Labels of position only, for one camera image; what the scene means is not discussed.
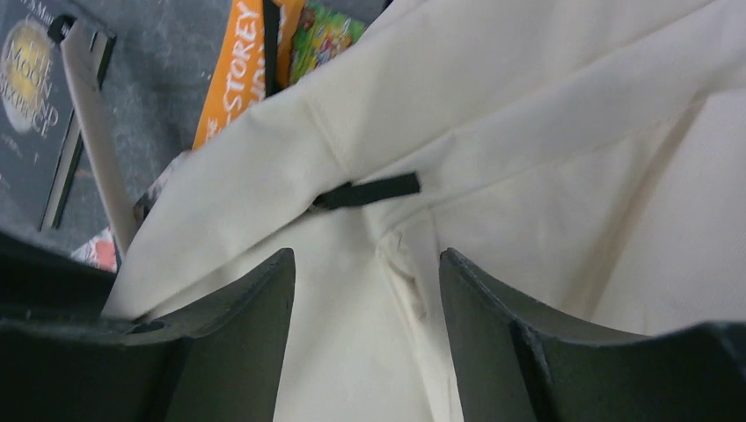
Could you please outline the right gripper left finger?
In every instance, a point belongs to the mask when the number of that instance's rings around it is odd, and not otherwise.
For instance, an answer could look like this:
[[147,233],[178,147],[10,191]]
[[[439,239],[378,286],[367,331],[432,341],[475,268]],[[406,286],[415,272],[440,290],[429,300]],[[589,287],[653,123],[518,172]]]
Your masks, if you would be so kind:
[[113,275],[1,237],[4,421],[270,421],[292,250],[152,321],[100,312]]

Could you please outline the floral cover book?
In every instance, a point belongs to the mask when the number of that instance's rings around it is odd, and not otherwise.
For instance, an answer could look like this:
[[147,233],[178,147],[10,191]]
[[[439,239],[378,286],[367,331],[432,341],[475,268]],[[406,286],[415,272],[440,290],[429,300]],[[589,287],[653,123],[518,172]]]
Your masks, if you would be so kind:
[[[159,174],[150,187],[141,195],[134,205],[135,218],[142,224],[154,207],[161,192],[165,188],[176,168],[190,155],[189,151],[182,151],[174,157]],[[110,273],[116,273],[121,263],[121,256],[114,241],[110,227],[103,229],[86,244],[80,246],[70,255],[74,260]]]

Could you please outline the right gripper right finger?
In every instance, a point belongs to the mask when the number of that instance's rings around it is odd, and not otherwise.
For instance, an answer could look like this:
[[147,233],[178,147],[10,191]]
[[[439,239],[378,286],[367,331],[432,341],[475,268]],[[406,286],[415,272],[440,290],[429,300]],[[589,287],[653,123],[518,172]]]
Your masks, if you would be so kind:
[[646,337],[558,311],[456,250],[440,257],[467,421],[742,421],[745,326]]

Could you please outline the cream canvas backpack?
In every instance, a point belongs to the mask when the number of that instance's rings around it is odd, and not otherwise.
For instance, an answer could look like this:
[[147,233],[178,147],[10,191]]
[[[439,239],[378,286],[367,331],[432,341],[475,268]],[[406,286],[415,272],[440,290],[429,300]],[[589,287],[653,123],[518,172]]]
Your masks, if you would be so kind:
[[170,175],[101,319],[296,260],[277,421],[461,421],[438,261],[583,321],[745,318],[742,1],[395,1]]

